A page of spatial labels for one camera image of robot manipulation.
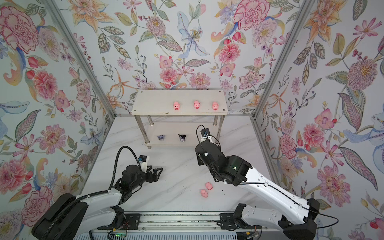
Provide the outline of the pink pig toy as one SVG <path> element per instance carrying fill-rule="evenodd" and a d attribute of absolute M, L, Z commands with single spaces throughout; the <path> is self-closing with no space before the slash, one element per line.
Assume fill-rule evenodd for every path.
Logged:
<path fill-rule="evenodd" d="M 217 110 L 219 109 L 219 104 L 218 104 L 217 102 L 213 102 L 213 103 L 212 103 L 212 109 L 213 109 L 214 111 L 217 111 Z"/>
<path fill-rule="evenodd" d="M 209 182 L 205 184 L 205 187 L 206 187 L 206 189 L 207 189 L 208 191 L 210 191 L 210 190 L 213 189 L 213 185 L 212 185 L 211 183 L 209 183 Z"/>
<path fill-rule="evenodd" d="M 209 196 L 209 195 L 208 195 L 208 192 L 207 192 L 205 189 L 201 189 L 200 193 L 201 193 L 201 196 L 202 196 L 203 198 L 207 198 L 207 197 Z"/>
<path fill-rule="evenodd" d="M 194 101 L 194 108 L 195 109 L 199 109 L 201 106 L 200 102 L 199 101 Z"/>
<path fill-rule="evenodd" d="M 174 102 L 173 107 L 174 110 L 178 111 L 180 109 L 180 104 L 178 102 Z"/>

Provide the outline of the small purple kuromi toy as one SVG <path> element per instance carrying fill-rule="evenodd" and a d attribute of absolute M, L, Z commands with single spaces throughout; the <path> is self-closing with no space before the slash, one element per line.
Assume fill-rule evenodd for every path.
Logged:
<path fill-rule="evenodd" d="M 158 135 L 157 138 L 159 141 L 163 141 L 165 139 L 165 135 Z"/>

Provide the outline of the purple black kuromi toy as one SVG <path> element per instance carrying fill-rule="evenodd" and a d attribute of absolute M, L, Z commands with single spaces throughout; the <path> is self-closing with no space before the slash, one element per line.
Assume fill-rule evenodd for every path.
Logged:
<path fill-rule="evenodd" d="M 187 136 L 187 135 L 178 134 L 178 136 L 179 136 L 179 140 L 180 140 L 182 143 L 184 143 L 184 142 L 186 141 L 186 136 Z"/>

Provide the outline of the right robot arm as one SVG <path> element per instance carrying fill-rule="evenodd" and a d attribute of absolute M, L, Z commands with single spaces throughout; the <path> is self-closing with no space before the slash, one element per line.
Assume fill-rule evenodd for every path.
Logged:
<path fill-rule="evenodd" d="M 238 204 L 231 218 L 239 229 L 267 227 L 279 230 L 290 240 L 313 240 L 320 203 L 297 197 L 264 177 L 249 162 L 238 156 L 225 156 L 221 149 L 204 141 L 195 152 L 200 166 L 208 167 L 216 182 L 241 187 L 267 202 L 272 208 L 260 209 Z"/>

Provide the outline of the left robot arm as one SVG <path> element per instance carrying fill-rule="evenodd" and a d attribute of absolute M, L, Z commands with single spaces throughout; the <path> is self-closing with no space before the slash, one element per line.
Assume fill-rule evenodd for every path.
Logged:
<path fill-rule="evenodd" d="M 118 229 L 128 223 L 121 208 L 144 183 L 154 183 L 163 168 L 148 166 L 143 172 L 137 165 L 128 166 L 109 190 L 76 197 L 63 194 L 32 228 L 39 240 L 72 240 L 99 227 Z"/>

